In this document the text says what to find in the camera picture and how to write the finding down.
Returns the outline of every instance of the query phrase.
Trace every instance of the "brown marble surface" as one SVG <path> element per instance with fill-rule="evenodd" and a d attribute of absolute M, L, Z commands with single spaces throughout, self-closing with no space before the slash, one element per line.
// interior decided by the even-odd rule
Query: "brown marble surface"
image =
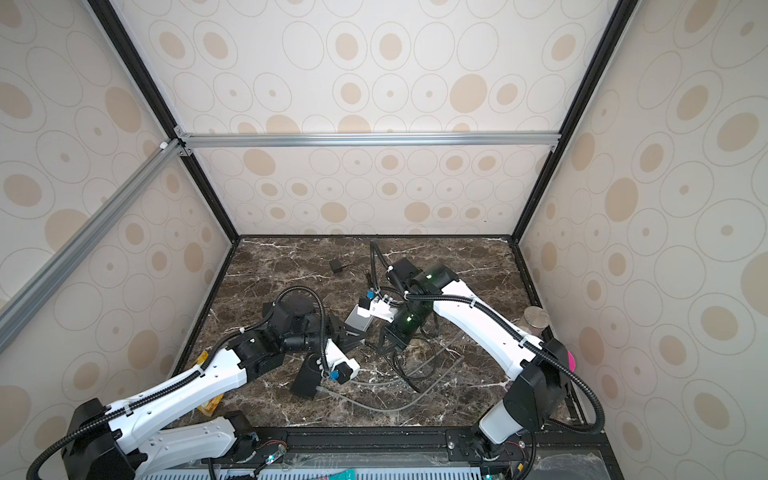
<path fill-rule="evenodd" d="M 508 319 L 519 319 L 528 298 L 518 275 L 509 245 L 494 238 L 379 238 L 390 262 L 408 257 L 426 268 L 441 262 L 458 273 L 484 301 Z M 334 275 L 328 262 L 340 258 L 348 268 Z M 366 291 L 364 270 L 369 269 L 368 240 L 359 238 L 246 238 L 243 239 L 195 342 L 187 367 L 200 353 L 233 328 L 261 320 L 262 303 L 271 301 L 282 289 L 305 285 L 323 298 L 326 307 L 344 320 L 357 299 Z M 389 285 L 382 269 L 379 282 Z M 378 329 L 382 321 L 369 329 Z M 524 320 L 516 322 L 531 331 Z M 425 325 L 434 333 L 432 320 Z M 286 356 L 278 369 L 224 394 L 216 413 L 242 410 L 258 426 L 401 426 L 470 425 L 504 395 L 506 377 L 498 364 L 467 335 L 441 319 L 439 336 L 433 340 L 440 349 L 450 343 L 436 360 L 431 379 L 416 384 L 426 389 L 440 376 L 438 384 L 414 406 L 391 412 L 370 412 L 344 399 L 319 392 L 314 400 L 290 393 L 293 377 L 303 355 Z M 431 356 L 427 345 L 412 341 L 406 350 L 406 369 Z M 396 379 L 386 362 L 374 350 L 361 347 L 350 354 L 358 360 L 360 382 L 386 382 Z M 323 385 L 362 404 L 394 410 L 406 406 L 419 395 L 404 382 L 387 386 L 361 386 L 351 382 L 340 386 Z M 564 406 L 556 415 L 568 416 Z M 197 410 L 175 422 L 175 426 L 205 421 Z"/>

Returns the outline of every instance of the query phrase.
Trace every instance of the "wall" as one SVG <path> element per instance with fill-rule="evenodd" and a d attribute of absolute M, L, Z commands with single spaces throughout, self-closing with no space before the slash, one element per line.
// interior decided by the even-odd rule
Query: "wall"
<path fill-rule="evenodd" d="M 0 354 L 1 479 L 24 478 L 84 401 L 169 376 L 229 246 L 171 161 Z M 61 478 L 61 456 L 42 473 Z"/>
<path fill-rule="evenodd" d="M 549 146 L 198 149 L 249 233 L 510 233 Z"/>
<path fill-rule="evenodd" d="M 71 0 L 0 8 L 0 308 L 165 136 Z"/>
<path fill-rule="evenodd" d="M 522 242 L 628 480 L 768 471 L 767 19 L 645 2 Z"/>
<path fill-rule="evenodd" d="M 557 130 L 615 0 L 124 0 L 194 133 Z"/>

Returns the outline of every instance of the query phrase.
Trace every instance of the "yellow packet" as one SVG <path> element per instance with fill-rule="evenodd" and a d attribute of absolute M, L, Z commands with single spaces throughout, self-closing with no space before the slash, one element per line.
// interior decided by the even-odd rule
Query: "yellow packet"
<path fill-rule="evenodd" d="M 203 362 L 205 362 L 205 359 L 208 358 L 208 352 L 205 350 L 200 354 L 200 356 L 197 357 L 197 364 L 202 365 Z M 224 394 L 215 396 L 212 399 L 205 402 L 203 405 L 197 407 L 198 410 L 200 410 L 200 413 L 205 415 L 206 417 L 210 417 L 214 414 L 214 410 L 216 407 L 219 406 L 219 402 L 221 402 L 221 399 L 224 397 Z"/>

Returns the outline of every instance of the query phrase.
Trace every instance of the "silver metal bar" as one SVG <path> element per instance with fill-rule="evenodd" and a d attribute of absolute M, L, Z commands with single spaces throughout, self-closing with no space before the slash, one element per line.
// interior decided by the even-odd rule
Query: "silver metal bar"
<path fill-rule="evenodd" d="M 395 132 L 372 134 L 183 134 L 187 147 L 364 147 L 556 145 L 557 131 Z"/>
<path fill-rule="evenodd" d="M 45 305 L 80 262 L 134 204 L 167 162 L 181 152 L 175 138 L 157 149 L 58 253 L 11 298 L 0 313 L 0 353 Z"/>

